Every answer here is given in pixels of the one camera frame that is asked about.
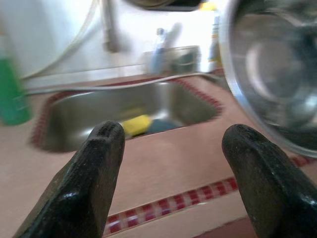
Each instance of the tiled countertop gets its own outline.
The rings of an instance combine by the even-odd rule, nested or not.
[[[224,89],[199,77],[184,81],[220,101],[224,105],[221,117],[126,141],[109,215],[233,176],[221,150],[222,136],[235,123],[257,127]],[[15,127],[0,127],[0,237],[14,234],[55,173],[74,154],[50,154],[28,143],[41,106],[49,96],[30,97],[35,115],[31,121]],[[317,163],[303,170],[317,182]],[[245,216],[236,191],[112,237],[191,238]]]

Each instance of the stainless steel bowl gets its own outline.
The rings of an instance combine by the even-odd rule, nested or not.
[[[316,5],[299,0],[305,15],[291,8],[296,0],[285,2],[229,1],[219,34],[223,67],[237,101],[273,140],[317,158]]]

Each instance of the stainless steel sink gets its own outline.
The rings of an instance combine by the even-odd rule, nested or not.
[[[95,125],[122,122],[142,114],[187,126],[211,120],[217,109],[177,82],[154,83],[125,89],[80,93],[50,105],[41,148],[77,150]]]

